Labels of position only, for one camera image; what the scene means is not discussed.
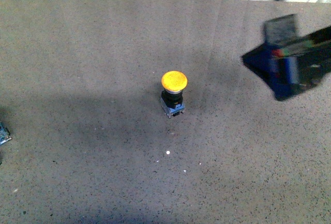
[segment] metal terminal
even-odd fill
[[[0,122],[0,146],[10,141],[12,137],[7,128]]]

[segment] yellow button cap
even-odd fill
[[[170,92],[182,91],[187,85],[186,76],[180,71],[169,71],[161,79],[162,86]]]

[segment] blue electronic component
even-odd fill
[[[0,146],[11,140],[10,133],[7,128],[0,122]]]
[[[316,87],[331,72],[331,26],[298,37],[291,14],[265,22],[264,36],[262,45],[243,55],[243,63],[265,81],[276,100]]]
[[[166,103],[161,98],[161,105],[169,118],[171,118],[171,116],[176,116],[176,115],[179,115],[180,113],[184,113],[184,110],[185,110],[185,104],[183,102],[180,104],[177,104],[175,106],[175,108],[172,109],[172,108],[167,107]]]

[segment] blue object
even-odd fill
[[[171,118],[171,116],[179,115],[180,113],[184,113],[185,104],[182,102],[181,104],[177,104],[174,109],[169,108],[164,100],[161,98],[161,105],[166,113],[166,115]]]
[[[7,128],[0,122],[0,146],[11,140],[10,133]]]
[[[296,35],[295,15],[265,22],[265,41],[243,55],[244,65],[283,101],[318,86],[331,72],[331,26]]]

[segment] gray table surface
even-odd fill
[[[0,0],[0,223],[331,223],[331,77],[276,102],[240,62],[290,13],[331,25],[330,4]]]

